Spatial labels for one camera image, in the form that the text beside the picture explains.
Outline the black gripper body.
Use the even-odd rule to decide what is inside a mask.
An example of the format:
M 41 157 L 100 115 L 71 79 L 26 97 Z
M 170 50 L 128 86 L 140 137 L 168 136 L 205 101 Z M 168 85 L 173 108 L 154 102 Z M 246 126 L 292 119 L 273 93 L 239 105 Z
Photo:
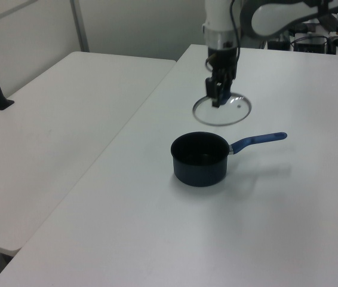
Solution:
M 238 48 L 227 50 L 208 48 L 207 62 L 212 68 L 212 76 L 218 81 L 233 81 L 236 78 Z

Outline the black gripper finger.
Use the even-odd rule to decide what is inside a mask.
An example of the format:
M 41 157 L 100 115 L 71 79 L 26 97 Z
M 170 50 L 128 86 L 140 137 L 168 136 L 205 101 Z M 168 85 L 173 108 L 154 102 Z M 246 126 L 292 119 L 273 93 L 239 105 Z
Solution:
M 211 104 L 215 108 L 220 107 L 221 103 L 221 88 L 214 77 L 205 79 L 206 96 L 211 100 Z
M 233 76 L 224 76 L 222 81 L 222 97 L 231 96 L 231 86 L 233 82 Z

